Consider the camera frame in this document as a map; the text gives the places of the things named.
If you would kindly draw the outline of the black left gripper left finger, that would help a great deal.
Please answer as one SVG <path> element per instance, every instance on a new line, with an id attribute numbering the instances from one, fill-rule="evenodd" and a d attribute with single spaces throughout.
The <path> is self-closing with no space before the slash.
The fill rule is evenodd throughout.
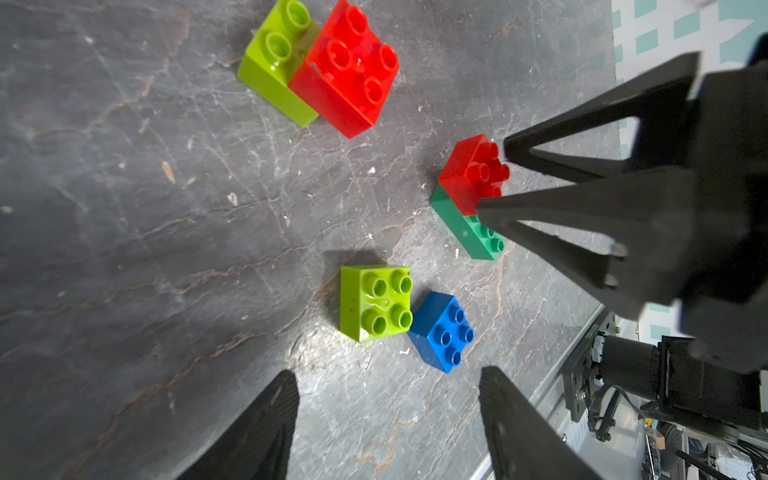
<path id="1" fill-rule="evenodd" d="M 295 374 L 281 371 L 182 479 L 284 479 L 300 396 Z"/>

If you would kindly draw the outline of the red lego brick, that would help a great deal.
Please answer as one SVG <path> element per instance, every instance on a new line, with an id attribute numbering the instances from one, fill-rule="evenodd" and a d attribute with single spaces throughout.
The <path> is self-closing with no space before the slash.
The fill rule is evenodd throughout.
<path id="1" fill-rule="evenodd" d="M 378 121 L 399 68 L 397 52 L 373 33 L 363 10 L 340 0 L 289 88 L 352 139 Z"/>
<path id="2" fill-rule="evenodd" d="M 484 134 L 456 144 L 439 183 L 464 216 L 474 216 L 481 199 L 501 196 L 510 169 L 499 156 L 499 147 Z"/>

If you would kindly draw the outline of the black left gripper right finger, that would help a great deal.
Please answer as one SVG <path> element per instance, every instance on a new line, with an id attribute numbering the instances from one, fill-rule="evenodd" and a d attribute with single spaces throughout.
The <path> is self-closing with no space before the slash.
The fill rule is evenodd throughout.
<path id="1" fill-rule="evenodd" d="M 485 366 L 479 402 L 497 479 L 597 479 L 496 366 Z"/>

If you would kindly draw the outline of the lime lego brick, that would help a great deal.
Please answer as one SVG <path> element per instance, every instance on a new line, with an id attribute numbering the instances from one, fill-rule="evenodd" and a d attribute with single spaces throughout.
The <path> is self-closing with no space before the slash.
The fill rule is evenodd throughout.
<path id="1" fill-rule="evenodd" d="M 237 77 L 299 127 L 318 113 L 288 87 L 321 26 L 298 0 L 279 0 L 249 43 Z"/>
<path id="2" fill-rule="evenodd" d="M 339 330 L 359 343 L 408 332 L 413 324 L 410 269 L 347 265 L 340 271 Z"/>

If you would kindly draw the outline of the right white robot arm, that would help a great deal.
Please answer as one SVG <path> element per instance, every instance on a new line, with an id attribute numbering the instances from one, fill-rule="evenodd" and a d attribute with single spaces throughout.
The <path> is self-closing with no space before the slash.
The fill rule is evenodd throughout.
<path id="1" fill-rule="evenodd" d="M 767 41 L 736 70 L 698 63 L 680 55 L 507 137 L 509 162 L 563 185 L 477 212 L 624 318 L 680 304 L 681 338 L 605 343 L 605 382 L 686 426 L 765 434 Z"/>

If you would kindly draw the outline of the green long lego brick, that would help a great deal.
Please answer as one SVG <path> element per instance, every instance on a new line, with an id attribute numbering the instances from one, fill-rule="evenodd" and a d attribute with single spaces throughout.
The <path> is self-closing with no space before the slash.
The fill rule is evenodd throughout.
<path id="1" fill-rule="evenodd" d="M 504 238 L 482 225 L 476 216 L 464 216 L 440 184 L 430 205 L 472 259 L 495 261 L 505 250 Z"/>

